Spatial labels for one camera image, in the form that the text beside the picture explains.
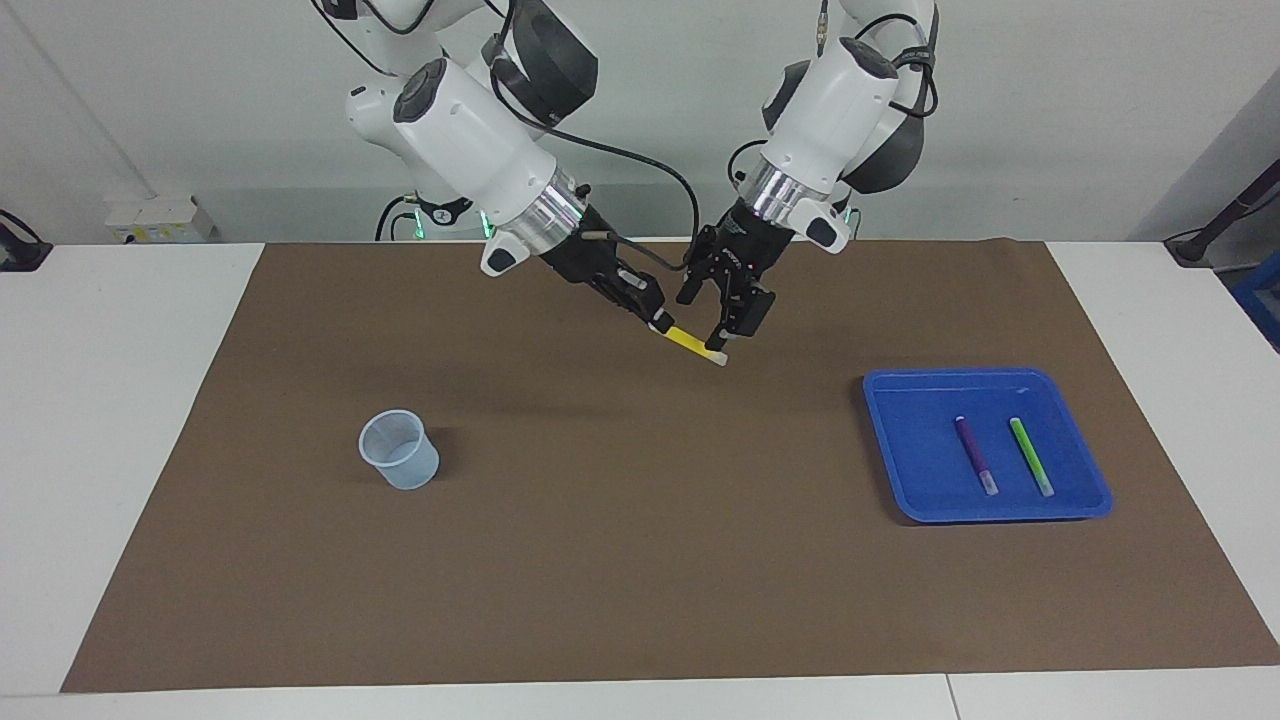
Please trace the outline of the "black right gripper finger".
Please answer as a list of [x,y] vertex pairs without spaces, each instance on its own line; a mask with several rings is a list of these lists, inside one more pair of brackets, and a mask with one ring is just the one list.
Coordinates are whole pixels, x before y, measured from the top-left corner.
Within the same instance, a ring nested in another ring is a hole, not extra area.
[[595,291],[659,334],[666,334],[676,325],[675,318],[666,310],[666,296],[658,284],[646,284],[644,288],[596,284]]
[[666,296],[662,287],[652,275],[643,272],[616,270],[617,290],[621,292],[622,304],[631,313],[663,313]]

